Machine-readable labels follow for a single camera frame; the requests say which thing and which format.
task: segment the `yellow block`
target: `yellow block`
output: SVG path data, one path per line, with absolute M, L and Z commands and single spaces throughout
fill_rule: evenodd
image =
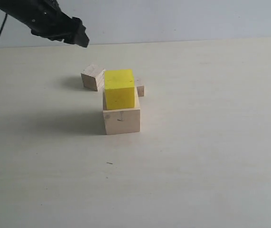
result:
M 134 77 L 131 69 L 105 71 L 107 110 L 134 108 Z

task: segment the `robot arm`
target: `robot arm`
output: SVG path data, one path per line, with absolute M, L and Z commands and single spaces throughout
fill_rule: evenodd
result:
M 82 21 L 64 14 L 57 0 L 0 0 L 0 10 L 27 25 L 35 36 L 84 48 L 89 44 Z

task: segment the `wooden block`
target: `wooden block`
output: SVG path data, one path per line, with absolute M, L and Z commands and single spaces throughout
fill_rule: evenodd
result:
M 102 68 L 98 65 L 91 64 L 89 65 L 82 73 L 82 80 L 84 87 L 94 90 L 94 91 L 99 91 L 103 88 L 103 76 L 105 73 L 106 69 Z
M 140 131 L 140 101 L 134 89 L 135 107 L 107 110 L 105 93 L 103 93 L 103 119 L 107 134 L 123 134 Z
M 145 86 L 142 83 L 140 78 L 134 78 L 134 84 L 136 86 L 137 89 L 137 94 L 139 96 L 144 96 L 145 95 Z
M 134 77 L 131 69 L 107 70 L 104 76 L 107 110 L 134 108 Z

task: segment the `table surface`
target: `table surface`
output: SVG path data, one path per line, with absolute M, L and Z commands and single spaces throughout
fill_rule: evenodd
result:
M 140 133 L 90 63 L 142 78 Z M 42 227 L 271 227 L 271 38 L 0 49 L 0 228 Z

